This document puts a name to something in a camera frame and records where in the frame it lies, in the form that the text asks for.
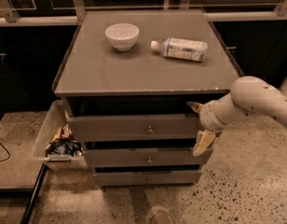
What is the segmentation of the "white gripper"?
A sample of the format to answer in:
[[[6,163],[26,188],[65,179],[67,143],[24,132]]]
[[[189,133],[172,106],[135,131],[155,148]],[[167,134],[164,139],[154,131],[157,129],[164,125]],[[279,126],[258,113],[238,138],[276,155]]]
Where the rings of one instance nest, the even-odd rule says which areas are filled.
[[[221,132],[226,125],[220,121],[215,114],[215,108],[218,106],[217,101],[210,101],[206,104],[188,101],[186,104],[190,106],[194,112],[199,114],[200,124],[206,129],[204,131],[198,131],[197,134],[193,155],[198,157],[202,155],[215,140],[215,133]]]

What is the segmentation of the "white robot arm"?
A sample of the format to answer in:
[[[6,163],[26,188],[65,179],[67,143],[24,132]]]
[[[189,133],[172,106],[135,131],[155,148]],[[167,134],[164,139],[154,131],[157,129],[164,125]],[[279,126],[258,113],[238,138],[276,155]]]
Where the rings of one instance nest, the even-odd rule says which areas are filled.
[[[187,102],[198,115],[203,131],[198,131],[193,155],[198,157],[213,143],[227,124],[247,120],[258,115],[274,119],[287,129],[287,96],[252,76],[234,81],[229,94],[206,104]]]

